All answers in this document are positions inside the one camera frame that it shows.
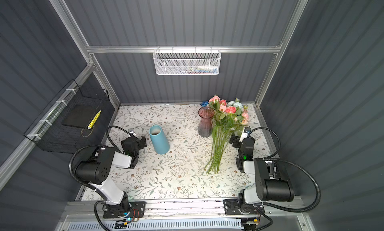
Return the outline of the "teal ceramic vase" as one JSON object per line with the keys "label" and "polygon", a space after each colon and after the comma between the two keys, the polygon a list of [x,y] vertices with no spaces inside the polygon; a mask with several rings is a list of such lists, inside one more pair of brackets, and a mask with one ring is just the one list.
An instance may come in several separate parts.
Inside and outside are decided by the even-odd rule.
{"label": "teal ceramic vase", "polygon": [[156,153],[165,155],[170,150],[170,144],[162,127],[152,126],[149,134]]}

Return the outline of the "pink glass vase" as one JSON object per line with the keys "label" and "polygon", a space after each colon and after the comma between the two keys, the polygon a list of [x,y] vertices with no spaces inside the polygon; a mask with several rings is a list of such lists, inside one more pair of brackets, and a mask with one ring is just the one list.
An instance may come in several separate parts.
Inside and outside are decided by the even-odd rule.
{"label": "pink glass vase", "polygon": [[215,111],[209,106],[205,106],[199,109],[198,115],[201,121],[198,126],[198,134],[203,138],[208,138],[213,133],[213,117]]}

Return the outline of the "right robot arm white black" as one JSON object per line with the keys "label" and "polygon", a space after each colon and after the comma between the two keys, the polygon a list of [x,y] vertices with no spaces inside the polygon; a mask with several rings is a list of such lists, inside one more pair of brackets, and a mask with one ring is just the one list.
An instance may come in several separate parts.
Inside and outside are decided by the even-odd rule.
{"label": "right robot arm white black", "polygon": [[285,165],[276,161],[253,158],[254,138],[232,135],[229,141],[238,149],[237,169],[251,176],[252,185],[241,190],[234,205],[230,205],[233,213],[256,214],[263,209],[261,202],[291,202],[294,190]]}

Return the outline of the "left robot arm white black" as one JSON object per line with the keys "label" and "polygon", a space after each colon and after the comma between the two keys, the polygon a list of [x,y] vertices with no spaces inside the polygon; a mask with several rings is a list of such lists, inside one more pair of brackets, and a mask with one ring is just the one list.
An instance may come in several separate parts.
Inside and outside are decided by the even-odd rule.
{"label": "left robot arm white black", "polygon": [[91,151],[91,156],[72,168],[72,176],[82,185],[94,190],[103,198],[104,219],[142,218],[145,202],[130,202],[126,192],[122,191],[110,177],[112,167],[134,169],[140,157],[140,150],[147,146],[146,138],[136,136],[121,141],[123,153],[114,147],[87,146],[84,151]]}

